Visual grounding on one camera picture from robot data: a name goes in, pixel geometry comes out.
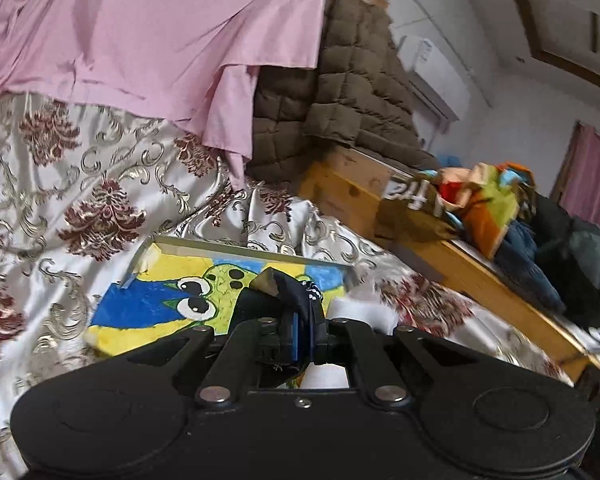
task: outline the ceiling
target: ceiling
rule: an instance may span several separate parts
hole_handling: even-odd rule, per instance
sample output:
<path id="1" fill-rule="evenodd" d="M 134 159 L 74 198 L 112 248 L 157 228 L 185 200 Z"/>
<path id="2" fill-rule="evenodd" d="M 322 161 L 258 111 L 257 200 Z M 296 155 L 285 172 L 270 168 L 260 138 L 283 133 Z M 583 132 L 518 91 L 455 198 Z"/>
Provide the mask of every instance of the ceiling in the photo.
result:
<path id="1" fill-rule="evenodd" d="M 600 0 L 471 0 L 501 62 L 600 109 Z"/>

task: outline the silver bolt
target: silver bolt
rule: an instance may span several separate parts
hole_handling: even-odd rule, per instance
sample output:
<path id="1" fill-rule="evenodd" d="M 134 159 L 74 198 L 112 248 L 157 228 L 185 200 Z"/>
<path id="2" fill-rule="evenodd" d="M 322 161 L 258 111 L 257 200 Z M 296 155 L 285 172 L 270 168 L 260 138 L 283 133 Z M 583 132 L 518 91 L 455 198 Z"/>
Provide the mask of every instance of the silver bolt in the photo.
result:
<path id="1" fill-rule="evenodd" d="M 206 402 L 219 404 L 228 400 L 229 397 L 231 397 L 231 391 L 224 386 L 207 386 L 200 390 L 200 399 L 206 400 Z"/>
<path id="2" fill-rule="evenodd" d="M 298 407 L 298 408 L 310 408 L 312 402 L 309 399 L 303 399 L 302 397 L 298 397 L 295 401 L 294 404 Z"/>
<path id="3" fill-rule="evenodd" d="M 380 400 L 385 400 L 386 402 L 398 402 L 399 400 L 403 400 L 407 396 L 407 392 L 401 388 L 400 386 L 380 386 L 376 390 L 376 397 Z"/>

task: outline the floral bedspread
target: floral bedspread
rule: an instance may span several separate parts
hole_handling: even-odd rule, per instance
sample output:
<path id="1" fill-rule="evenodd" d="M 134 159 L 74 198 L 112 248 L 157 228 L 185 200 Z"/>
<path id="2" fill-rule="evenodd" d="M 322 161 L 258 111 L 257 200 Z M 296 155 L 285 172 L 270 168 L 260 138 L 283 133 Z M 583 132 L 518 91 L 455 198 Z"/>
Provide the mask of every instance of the floral bedspread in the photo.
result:
<path id="1" fill-rule="evenodd" d="M 0 98 L 0 479 L 24 464 L 11 407 L 45 378 L 93 361 L 99 299 L 157 232 L 355 266 L 412 324 L 565 380 L 524 336 L 405 266 L 306 200 L 247 182 L 165 120 L 38 94 Z"/>

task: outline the pink sheet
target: pink sheet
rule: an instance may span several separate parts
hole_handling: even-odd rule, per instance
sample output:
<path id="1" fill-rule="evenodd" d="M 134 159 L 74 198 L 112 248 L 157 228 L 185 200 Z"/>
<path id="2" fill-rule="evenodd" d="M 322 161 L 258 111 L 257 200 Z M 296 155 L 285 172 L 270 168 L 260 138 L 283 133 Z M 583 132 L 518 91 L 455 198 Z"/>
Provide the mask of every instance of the pink sheet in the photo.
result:
<path id="1" fill-rule="evenodd" d="M 251 156 L 259 65 L 314 68 L 324 0 L 0 0 L 0 94 L 167 118 Z"/>

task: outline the cartoon eye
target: cartoon eye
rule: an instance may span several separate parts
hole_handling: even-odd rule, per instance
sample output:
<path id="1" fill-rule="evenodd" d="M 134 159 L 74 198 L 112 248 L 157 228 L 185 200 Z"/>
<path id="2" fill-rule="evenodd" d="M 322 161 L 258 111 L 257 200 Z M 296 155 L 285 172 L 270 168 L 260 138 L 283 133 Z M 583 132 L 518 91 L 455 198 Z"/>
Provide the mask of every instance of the cartoon eye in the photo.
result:
<path id="1" fill-rule="evenodd" d="M 211 290 L 207 280 L 202 278 L 182 278 L 178 281 L 178 288 L 192 296 L 204 296 Z"/>
<path id="2" fill-rule="evenodd" d="M 176 309 L 182 316 L 193 321 L 204 321 L 216 315 L 213 304 L 198 296 L 180 300 Z"/>

